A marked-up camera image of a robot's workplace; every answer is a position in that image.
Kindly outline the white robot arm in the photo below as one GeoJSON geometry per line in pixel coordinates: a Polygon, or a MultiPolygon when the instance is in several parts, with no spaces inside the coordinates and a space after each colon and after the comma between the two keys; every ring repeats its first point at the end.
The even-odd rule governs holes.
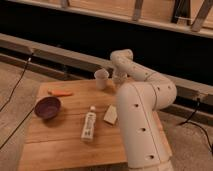
{"type": "Polygon", "coordinates": [[[171,105],[175,84],[163,74],[133,61],[130,49],[110,54],[112,80],[121,83],[116,109],[129,171],[174,171],[153,112],[171,105]]]}

